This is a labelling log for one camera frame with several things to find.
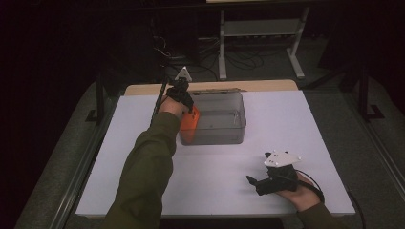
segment gray carpet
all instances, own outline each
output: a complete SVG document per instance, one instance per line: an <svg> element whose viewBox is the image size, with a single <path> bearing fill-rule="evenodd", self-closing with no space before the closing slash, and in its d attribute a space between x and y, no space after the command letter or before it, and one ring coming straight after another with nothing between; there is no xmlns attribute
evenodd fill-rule
<svg viewBox="0 0 405 229"><path fill-rule="evenodd" d="M296 80L284 51L286 44L283 42L267 46L259 52L260 58L256 51L242 52L244 57L250 59L243 58L239 53L228 52L228 56L245 64L232 64L228 58L227 80L288 78L294 79L299 86L309 84L329 72L316 67L326 44L327 41L323 39L309 39L301 43L297 56L307 76L305 80ZM212 54L202 62L202 65L212 72L201 67L189 67L194 81L214 81L215 77L218 77L216 58L216 54ZM181 62L173 61L174 64L180 65ZM170 68L168 73L176 74ZM316 90L305 91L330 156L344 184L358 200L365 214L367 228L403 228L404 200L387 172L387 166L380 155L381 149L375 145L370 130L377 134L385 149L397 162L398 168L403 170L405 117L392 105L384 90L372 81L370 101L379 106L386 118L372 120L371 123L364 122L355 108L356 91L352 94L340 93L337 90L339 80L340 77L336 77ZM72 172L76 169L77 159L85 151L95 127L94 123L85 122L87 113L95 108L94 91L94 86L89 88L77 105L16 228L47 228L51 224L58 202L63 199ZM86 219L75 215L78 199L79 197L64 228L97 228L101 219ZM351 228L361 227L358 214L342 217L340 220ZM284 218L283 223L286 228L301 228L295 217Z"/></svg>

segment dark background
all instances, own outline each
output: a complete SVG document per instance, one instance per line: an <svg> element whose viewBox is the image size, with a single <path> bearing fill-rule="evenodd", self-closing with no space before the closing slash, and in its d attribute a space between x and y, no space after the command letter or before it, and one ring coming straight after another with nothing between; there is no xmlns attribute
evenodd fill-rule
<svg viewBox="0 0 405 229"><path fill-rule="evenodd" d="M114 2L107 6L128 4ZM137 6L149 4L134 2ZM117 95L123 85L159 82L162 60L152 49L154 35L167 36L169 45L188 51L198 61L195 38L218 34L219 18L213 11L189 12L185 21L184 16L164 13L94 15L82 11L103 3L107 2L0 3L2 228L12 228L18 220L75 105L98 73L109 75L105 80L111 82L107 85L110 95ZM157 25L150 25L152 17L158 17ZM402 1L311 9L305 36L318 35L330 37L322 67L335 69L355 56L405 114Z"/></svg>

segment green jacket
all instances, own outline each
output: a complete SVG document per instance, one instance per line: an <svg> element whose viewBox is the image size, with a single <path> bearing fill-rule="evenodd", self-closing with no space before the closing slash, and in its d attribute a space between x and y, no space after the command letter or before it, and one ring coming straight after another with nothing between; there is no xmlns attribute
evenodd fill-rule
<svg viewBox="0 0 405 229"><path fill-rule="evenodd" d="M179 119L157 114L151 127L139 135L125 161L116 199L101 228L159 228L161 197L173 172ZM333 218L324 204L298 213L306 228L346 228Z"/></svg>

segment white tabletop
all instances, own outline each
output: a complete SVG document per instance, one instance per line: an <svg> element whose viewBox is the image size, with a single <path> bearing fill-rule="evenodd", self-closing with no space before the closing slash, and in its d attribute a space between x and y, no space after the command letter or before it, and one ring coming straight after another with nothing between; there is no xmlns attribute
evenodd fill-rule
<svg viewBox="0 0 405 229"><path fill-rule="evenodd" d="M183 146L163 195L164 218L266 217L294 214L275 194L258 196L246 175L266 178L265 152L289 151L294 164L321 186L335 215L354 214L352 203L300 91L245 92L245 139L238 145ZM123 96L105 136L76 213L103 217L114 201L120 173L137 136L145 131L156 95Z"/></svg>

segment metal stand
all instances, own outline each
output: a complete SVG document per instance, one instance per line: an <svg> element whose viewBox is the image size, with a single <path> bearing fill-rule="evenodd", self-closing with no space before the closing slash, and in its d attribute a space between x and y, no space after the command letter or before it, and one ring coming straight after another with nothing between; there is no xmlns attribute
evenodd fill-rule
<svg viewBox="0 0 405 229"><path fill-rule="evenodd" d="M220 56L219 72L220 80L226 80L226 65L224 56L224 38L226 36L248 35L295 35L294 42L287 48L287 54L297 78L303 79L304 72L295 56L301 36L307 21L309 8L304 11L299 19L257 20L257 21L230 21L225 22L224 11L221 11L220 25Z"/></svg>
<svg viewBox="0 0 405 229"><path fill-rule="evenodd" d="M307 17L309 13L309 8L304 8L303 14L301 15L300 18L300 23L297 27L297 31L295 33L295 40L294 43L292 43L291 48L287 48L287 54L289 61L292 64L292 68L295 71L295 75L297 75L297 78L299 79L304 79L305 75L303 70L301 69L300 63L298 62L297 56L295 54L297 53L298 45L300 44L301 41L301 36L304 31L305 23L307 22Z"/></svg>
<svg viewBox="0 0 405 229"><path fill-rule="evenodd" d="M307 86L301 87L300 90L310 90L315 89L318 86L328 82L329 80L335 78L337 75L345 73L345 79L340 83L340 90L344 92L349 92L352 90L354 85L359 83L359 92L358 92L358 111L360 115L370 122L370 119L373 118L384 118L384 114L378 109L376 105L370 105L370 108L373 110L373 114L369 114L368 111L368 98L369 98L369 75L367 74L366 67L363 64L356 62L355 60L349 61L348 63L342 65L340 68L335 71L321 77L320 79L308 84ZM348 85L344 85L343 81L349 81Z"/></svg>
<svg viewBox="0 0 405 229"><path fill-rule="evenodd" d="M101 73L99 73L96 78L96 102L97 109L89 112L86 121L95 121L98 126L104 117L104 89L102 86Z"/></svg>

